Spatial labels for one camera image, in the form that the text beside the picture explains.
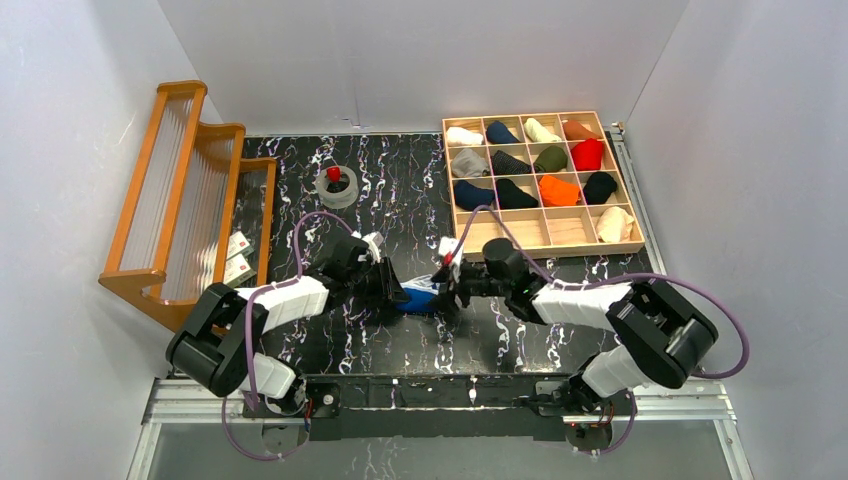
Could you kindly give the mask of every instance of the red object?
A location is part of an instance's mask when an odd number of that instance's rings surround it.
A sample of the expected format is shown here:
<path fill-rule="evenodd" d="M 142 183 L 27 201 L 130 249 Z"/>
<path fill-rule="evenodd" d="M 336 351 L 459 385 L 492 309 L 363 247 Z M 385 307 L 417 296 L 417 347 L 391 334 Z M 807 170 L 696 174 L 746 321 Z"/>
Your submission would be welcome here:
<path fill-rule="evenodd" d="M 342 169 L 339 167 L 330 167 L 327 169 L 327 177 L 330 178 L 330 181 L 333 183 L 338 182 L 342 179 Z"/>
<path fill-rule="evenodd" d="M 601 160 L 604 158 L 604 144 L 594 138 L 582 141 L 571 149 L 571 158 L 574 160 L 574 169 L 578 172 L 600 170 Z"/>

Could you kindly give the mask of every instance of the red sock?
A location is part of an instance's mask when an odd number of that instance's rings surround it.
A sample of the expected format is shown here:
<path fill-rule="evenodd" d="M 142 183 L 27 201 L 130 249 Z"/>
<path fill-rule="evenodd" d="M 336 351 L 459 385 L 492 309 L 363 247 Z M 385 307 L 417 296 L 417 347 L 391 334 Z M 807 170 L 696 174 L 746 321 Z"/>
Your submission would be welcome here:
<path fill-rule="evenodd" d="M 600 170 L 601 160 L 604 158 L 604 143 L 594 138 L 582 141 L 571 149 L 571 158 L 574 160 L 575 170 L 579 172 Z"/>

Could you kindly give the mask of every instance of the navy sock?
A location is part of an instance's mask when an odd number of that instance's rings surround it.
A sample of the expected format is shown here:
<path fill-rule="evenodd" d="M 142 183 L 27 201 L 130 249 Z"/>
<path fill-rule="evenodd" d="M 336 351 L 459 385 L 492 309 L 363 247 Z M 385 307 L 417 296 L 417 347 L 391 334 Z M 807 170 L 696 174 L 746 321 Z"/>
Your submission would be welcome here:
<path fill-rule="evenodd" d="M 486 140 L 489 143 L 519 143 L 515 135 L 501 122 L 492 122 L 486 129 Z"/>
<path fill-rule="evenodd" d="M 474 210 L 480 205 L 491 205 L 495 201 L 495 192 L 460 180 L 453 185 L 453 199 L 458 207 Z"/>

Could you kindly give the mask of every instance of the tape roll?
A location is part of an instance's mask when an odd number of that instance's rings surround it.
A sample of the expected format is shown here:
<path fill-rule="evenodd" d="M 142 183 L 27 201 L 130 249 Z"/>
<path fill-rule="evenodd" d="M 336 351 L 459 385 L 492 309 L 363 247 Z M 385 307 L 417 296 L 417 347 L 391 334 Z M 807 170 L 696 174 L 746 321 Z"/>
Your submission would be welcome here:
<path fill-rule="evenodd" d="M 359 184 L 356 182 L 356 174 L 353 170 L 341 165 L 337 168 L 342 171 L 341 182 L 347 181 L 347 187 L 341 192 L 328 190 L 332 182 L 327 176 L 327 169 L 321 170 L 321 173 L 315 178 L 315 190 L 318 192 L 318 198 L 327 208 L 345 208 L 353 205 L 359 193 Z"/>

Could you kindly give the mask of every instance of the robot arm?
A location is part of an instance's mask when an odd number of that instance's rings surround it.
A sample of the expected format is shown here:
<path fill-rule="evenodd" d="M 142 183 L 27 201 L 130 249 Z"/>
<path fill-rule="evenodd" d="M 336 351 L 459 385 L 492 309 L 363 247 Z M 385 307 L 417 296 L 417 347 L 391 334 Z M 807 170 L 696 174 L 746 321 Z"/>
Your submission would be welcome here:
<path fill-rule="evenodd" d="M 382 237 L 354 233 L 316 261 L 299 281 L 261 294 L 252 311 L 252 339 L 245 338 L 245 307 L 255 288 L 208 287 L 166 352 L 168 362 L 219 397 L 249 390 L 245 346 L 258 345 L 262 333 L 299 318 L 328 312 L 352 296 L 373 306 L 409 301 L 392 269 L 380 254 Z M 220 336 L 215 327 L 229 328 Z M 293 365 L 255 353 L 257 393 L 273 399 L 283 411 L 296 412 L 306 400 L 306 377 Z"/>
<path fill-rule="evenodd" d="M 586 325 L 618 334 L 619 347 L 590 358 L 556 395 L 569 410 L 593 411 L 615 393 L 651 382 L 680 388 L 718 340 L 715 326 L 665 281 L 566 290 L 530 271 L 507 239 L 490 240 L 483 257 L 484 266 L 456 266 L 456 258 L 445 262 L 434 277 L 445 282 L 441 309 L 456 309 L 456 298 L 468 306 L 471 296 L 502 296 L 526 322 Z"/>

